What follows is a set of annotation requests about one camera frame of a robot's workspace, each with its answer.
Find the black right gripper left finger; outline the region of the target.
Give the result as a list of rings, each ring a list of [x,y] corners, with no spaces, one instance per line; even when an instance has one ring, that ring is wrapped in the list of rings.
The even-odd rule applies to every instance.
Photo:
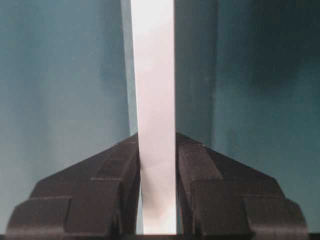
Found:
[[[140,187],[137,135],[36,183],[8,221],[8,237],[134,234]]]

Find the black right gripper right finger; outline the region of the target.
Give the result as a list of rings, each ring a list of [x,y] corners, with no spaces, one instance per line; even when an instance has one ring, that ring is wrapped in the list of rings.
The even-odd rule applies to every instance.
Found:
[[[182,232],[202,237],[305,237],[300,206],[277,180],[176,135]]]

